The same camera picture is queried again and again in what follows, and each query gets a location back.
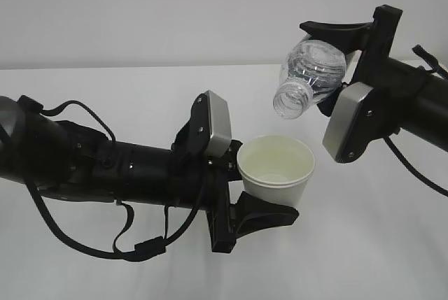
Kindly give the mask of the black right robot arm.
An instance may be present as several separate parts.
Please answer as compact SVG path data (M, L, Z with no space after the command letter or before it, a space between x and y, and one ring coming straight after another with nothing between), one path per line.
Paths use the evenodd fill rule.
M402 10L378 6L366 23L300 24L312 39L343 53L360 51L349 84L320 104L329 117L323 144L339 163L358 159L371 141L404 129L434 146L447 149L447 79L438 61L424 49L413 51L430 69L389 56Z

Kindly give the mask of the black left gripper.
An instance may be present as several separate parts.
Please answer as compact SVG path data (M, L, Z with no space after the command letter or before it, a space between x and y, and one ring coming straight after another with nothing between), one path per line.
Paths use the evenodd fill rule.
M294 207L270 203L242 192L230 203L229 182L242 179L237 169L237 152L242 142L232 140L223 156L208 157L206 218L211 251L231 253L237 239L254 232L287 227L300 213Z

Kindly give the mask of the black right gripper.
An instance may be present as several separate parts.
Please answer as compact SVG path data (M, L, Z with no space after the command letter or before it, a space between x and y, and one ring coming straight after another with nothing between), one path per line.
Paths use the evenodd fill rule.
M401 16L401 9L384 4L375 8L372 23L327 24L306 21L300 24L300 28L310 39L324 41L346 55L362 50L350 84L362 82L379 87L389 76L389 53ZM317 104L324 116L332 115L340 93L347 86L347 83L342 83Z

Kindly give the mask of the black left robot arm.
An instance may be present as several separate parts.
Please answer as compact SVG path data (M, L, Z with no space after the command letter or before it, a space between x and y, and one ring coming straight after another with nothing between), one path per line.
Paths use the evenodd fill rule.
M1 177L24 184L49 230L64 244L101 259L143 262L165 252L203 210L211 249L229 253L242 236L292 225L298 211L284 202L270 203L248 192L230 201L229 184L242 178L237 167L241 147L232 138L226 100L212 91L197 96L190 118L168 149L116 140L101 131L57 120L61 104L46 110L21 96L1 98ZM45 199L115 203L134 220L132 203L187 208L174 232L137 243L133 250L102 251L68 237L50 214Z

